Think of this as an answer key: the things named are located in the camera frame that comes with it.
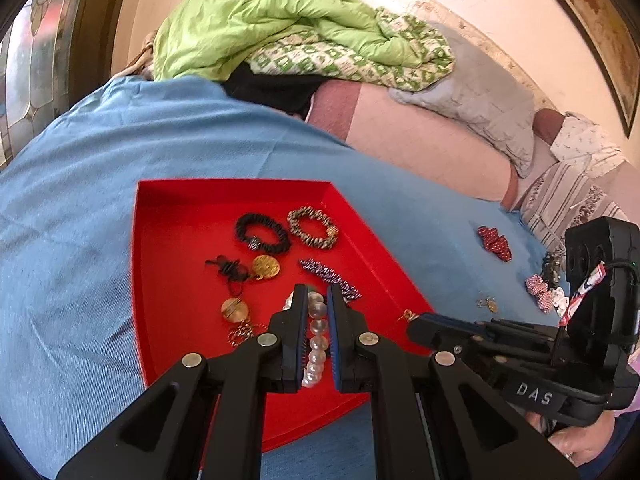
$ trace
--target green patterned blanket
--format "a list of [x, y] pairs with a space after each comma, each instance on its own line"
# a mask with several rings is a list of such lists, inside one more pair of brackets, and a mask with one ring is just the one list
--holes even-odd
[[407, 40], [424, 60], [416, 68], [389, 66], [353, 49], [323, 40], [311, 30], [292, 34], [256, 50], [247, 61], [255, 74], [319, 74], [417, 92], [449, 74], [455, 65], [447, 40], [415, 16], [399, 16], [380, 7], [376, 19], [386, 37]]
[[413, 16], [360, 0], [183, 0], [154, 41], [156, 80], [319, 73], [421, 90], [451, 72], [447, 41]]

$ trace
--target finger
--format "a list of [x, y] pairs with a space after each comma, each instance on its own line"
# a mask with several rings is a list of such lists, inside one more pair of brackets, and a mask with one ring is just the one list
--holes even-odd
[[577, 451], [571, 455], [569, 460], [576, 466], [580, 467], [587, 462], [591, 462], [594, 458], [598, 456], [597, 453], [593, 451]]
[[542, 415], [539, 413], [527, 412], [525, 413], [524, 418], [538, 433], [542, 433]]
[[549, 443], [563, 455], [584, 451], [582, 428], [564, 428], [549, 437]]

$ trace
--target pendant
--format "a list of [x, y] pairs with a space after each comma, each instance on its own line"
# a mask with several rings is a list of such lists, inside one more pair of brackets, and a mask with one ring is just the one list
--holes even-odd
[[492, 314], [498, 313], [498, 304], [496, 303], [495, 298], [492, 298], [491, 296], [487, 298], [482, 297], [476, 301], [476, 305], [480, 308], [484, 306], [487, 307]]
[[229, 298], [222, 304], [220, 312], [227, 321], [240, 323], [249, 316], [249, 306], [240, 298]]
[[268, 280], [278, 275], [280, 264], [273, 256], [263, 254], [254, 259], [252, 269], [256, 280]]

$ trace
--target pearl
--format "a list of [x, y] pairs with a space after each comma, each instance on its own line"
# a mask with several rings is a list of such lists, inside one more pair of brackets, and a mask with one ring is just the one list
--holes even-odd
[[324, 372], [324, 365], [322, 363], [307, 363], [306, 369], [314, 374], [321, 374]]
[[310, 292], [309, 304], [312, 304], [312, 303], [324, 303], [324, 298], [322, 297], [322, 294], [320, 294], [319, 292]]
[[320, 302], [309, 303], [309, 316], [314, 319], [321, 319], [326, 316], [326, 305]]
[[326, 350], [329, 348], [329, 342], [323, 335], [315, 335], [309, 340], [309, 346], [312, 350]]
[[320, 377], [322, 377], [321, 374], [315, 374], [310, 371], [305, 372], [305, 381], [310, 384], [316, 384], [320, 380]]
[[309, 352], [309, 362], [313, 364], [324, 364], [326, 353], [323, 350], [312, 350]]
[[322, 335], [329, 328], [329, 324], [325, 319], [315, 319], [309, 324], [309, 330], [313, 335]]

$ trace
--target stained glass window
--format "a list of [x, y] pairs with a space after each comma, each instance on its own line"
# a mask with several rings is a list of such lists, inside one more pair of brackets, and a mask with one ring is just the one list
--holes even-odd
[[28, 0], [0, 42], [0, 169], [69, 108], [79, 0]]

